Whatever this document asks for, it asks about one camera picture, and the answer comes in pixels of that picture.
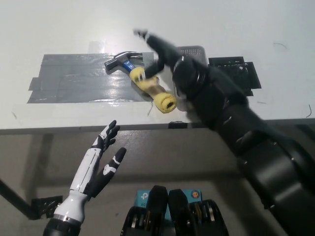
yellow foam grip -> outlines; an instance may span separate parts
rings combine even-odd
[[[150,79],[138,81],[138,76],[144,71],[142,67],[134,68],[129,77],[144,92],[153,99],[156,107],[163,113],[169,113],[176,107],[175,97],[166,92],[165,89],[158,84],[157,78],[154,76]]]

gray duct tape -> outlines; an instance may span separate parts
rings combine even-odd
[[[32,78],[29,91],[40,90],[41,78]]]
[[[122,102],[151,101],[135,86],[127,74],[117,70],[107,75],[104,63],[113,58],[108,54],[45,55],[28,103]],[[147,66],[153,53],[144,53],[137,65]]]

robot finger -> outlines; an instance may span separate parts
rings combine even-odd
[[[117,121],[113,120],[108,126],[105,127],[105,129],[103,129],[103,131],[100,133],[100,136],[105,139],[110,131],[116,126],[116,123]]]
[[[109,132],[107,134],[107,138],[109,140],[114,138],[117,135],[119,130],[120,130],[120,126],[119,125],[115,126],[113,129],[109,130]]]
[[[103,188],[113,178],[126,152],[126,148],[120,148],[115,156],[110,160],[110,162],[104,167],[104,169],[98,173],[95,180],[91,184],[91,187],[89,188],[87,194],[88,196],[95,198],[103,190]]]
[[[112,144],[114,144],[116,142],[116,139],[111,139],[110,141],[109,141],[109,145],[112,145]]]

blue hammer head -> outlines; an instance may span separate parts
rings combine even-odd
[[[113,59],[105,62],[105,68],[107,71],[114,69],[116,66],[122,66],[128,72],[132,71],[135,67],[129,61],[130,58],[142,59],[142,53],[140,52],[122,52],[114,56]]]

gray floor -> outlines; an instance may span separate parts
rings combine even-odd
[[[278,127],[315,156],[314,142],[296,127]],[[81,158],[97,133],[0,136],[0,178],[28,202],[68,194]],[[217,202],[232,236],[285,235],[236,170],[235,157],[207,129],[121,131],[102,159],[127,154],[113,181],[86,206],[82,236],[119,235],[138,189],[200,188]],[[27,220],[0,198],[0,235],[39,236],[47,219]]]

